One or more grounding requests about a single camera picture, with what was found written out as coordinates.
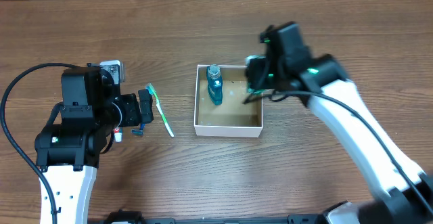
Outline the Colgate toothpaste tube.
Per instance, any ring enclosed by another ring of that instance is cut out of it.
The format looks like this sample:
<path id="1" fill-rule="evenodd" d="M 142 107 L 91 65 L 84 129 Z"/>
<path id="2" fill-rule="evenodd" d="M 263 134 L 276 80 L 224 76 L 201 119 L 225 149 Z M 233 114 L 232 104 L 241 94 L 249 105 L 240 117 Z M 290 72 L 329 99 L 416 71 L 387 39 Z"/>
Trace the Colgate toothpaste tube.
<path id="1" fill-rule="evenodd" d="M 122 129 L 119 127 L 116 127 L 113 130 L 113 134 L 114 134 L 114 141 L 116 143 L 120 143 L 122 141 Z"/>

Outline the teal mouthwash bottle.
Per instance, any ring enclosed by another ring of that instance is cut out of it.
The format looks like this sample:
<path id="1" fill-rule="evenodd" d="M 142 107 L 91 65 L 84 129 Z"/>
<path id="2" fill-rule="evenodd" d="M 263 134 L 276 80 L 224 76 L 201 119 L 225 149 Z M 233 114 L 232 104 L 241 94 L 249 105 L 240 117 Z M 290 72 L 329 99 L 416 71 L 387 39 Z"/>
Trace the teal mouthwash bottle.
<path id="1" fill-rule="evenodd" d="M 223 102 L 223 79 L 221 68 L 212 64 L 206 69 L 206 78 L 208 82 L 208 93 L 214 105 L 219 106 Z"/>

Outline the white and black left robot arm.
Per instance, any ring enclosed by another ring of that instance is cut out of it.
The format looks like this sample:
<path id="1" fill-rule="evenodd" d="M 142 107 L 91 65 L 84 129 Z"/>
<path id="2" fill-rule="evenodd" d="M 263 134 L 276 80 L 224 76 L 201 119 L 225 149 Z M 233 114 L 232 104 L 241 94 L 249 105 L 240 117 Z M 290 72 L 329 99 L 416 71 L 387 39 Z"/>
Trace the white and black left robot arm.
<path id="1" fill-rule="evenodd" d="M 87 223 L 99 157 L 108 152 L 117 129 L 153 121 L 153 98 L 147 89 L 123 95 L 120 65 L 66 69 L 62 102 L 35 139 L 36 165 L 49 187 L 41 189 L 42 209 L 52 195 L 58 223 Z"/>

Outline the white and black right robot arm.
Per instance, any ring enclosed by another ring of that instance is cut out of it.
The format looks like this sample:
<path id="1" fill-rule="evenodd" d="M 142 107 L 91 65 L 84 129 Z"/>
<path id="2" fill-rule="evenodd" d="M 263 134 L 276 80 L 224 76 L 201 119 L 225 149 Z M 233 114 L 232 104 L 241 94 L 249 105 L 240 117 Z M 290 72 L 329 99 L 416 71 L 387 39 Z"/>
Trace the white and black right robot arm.
<path id="1" fill-rule="evenodd" d="M 373 200 L 343 202 L 318 223 L 429 223 L 432 177 L 406 156 L 363 102 L 357 86 L 335 57 L 316 57 L 295 22 L 260 34 L 263 55 L 246 58 L 251 94 L 247 103 L 297 97 L 324 122 L 355 163 Z"/>

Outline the green white toothbrush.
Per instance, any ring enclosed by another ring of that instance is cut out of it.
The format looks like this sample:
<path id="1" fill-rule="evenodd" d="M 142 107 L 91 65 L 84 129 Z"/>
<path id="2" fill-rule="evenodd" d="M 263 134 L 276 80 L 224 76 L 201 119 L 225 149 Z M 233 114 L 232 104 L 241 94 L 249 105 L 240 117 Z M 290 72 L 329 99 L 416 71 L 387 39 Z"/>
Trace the green white toothbrush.
<path id="1" fill-rule="evenodd" d="M 168 134 L 173 138 L 175 136 L 175 134 L 173 133 L 173 130 L 171 129 L 171 127 L 170 127 L 170 125 L 169 125 L 169 123 L 168 123 L 168 121 L 167 121 L 167 119 L 165 117 L 165 114 L 164 114 L 163 109 L 161 107 L 160 100 L 159 100 L 159 97 L 158 97 L 156 89 L 154 88 L 153 84 L 151 84 L 151 83 L 148 83 L 145 86 L 145 88 L 149 91 L 149 93 L 151 95 L 154 96 L 154 98 L 156 100 L 156 108 L 158 110 L 158 113 L 160 114 L 160 116 L 162 118 L 162 121 L 164 123 L 164 126 L 165 126 Z"/>

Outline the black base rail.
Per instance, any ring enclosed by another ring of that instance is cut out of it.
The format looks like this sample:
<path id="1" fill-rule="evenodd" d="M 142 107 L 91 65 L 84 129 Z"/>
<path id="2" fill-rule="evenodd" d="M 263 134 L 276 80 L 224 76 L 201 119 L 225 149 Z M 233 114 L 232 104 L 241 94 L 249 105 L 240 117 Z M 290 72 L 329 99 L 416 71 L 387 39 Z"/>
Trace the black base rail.
<path id="1" fill-rule="evenodd" d="M 105 219 L 89 219 L 90 224 L 318 224 L 327 223 L 322 214 L 291 214 L 286 217 L 254 217 L 226 219 L 145 218 L 139 211 L 111 212 Z"/>

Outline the white cardboard box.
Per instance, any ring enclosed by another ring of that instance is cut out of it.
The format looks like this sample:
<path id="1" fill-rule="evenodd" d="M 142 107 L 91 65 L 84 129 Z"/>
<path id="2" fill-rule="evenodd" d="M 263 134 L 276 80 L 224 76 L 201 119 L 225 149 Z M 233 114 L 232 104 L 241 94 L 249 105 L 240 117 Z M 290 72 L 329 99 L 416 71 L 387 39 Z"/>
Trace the white cardboard box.
<path id="1" fill-rule="evenodd" d="M 206 65 L 197 66 L 193 126 L 197 136 L 252 137 L 263 129 L 263 101 L 245 104 L 249 95 L 245 66 L 221 65 L 223 102 L 216 106 L 207 90 Z"/>

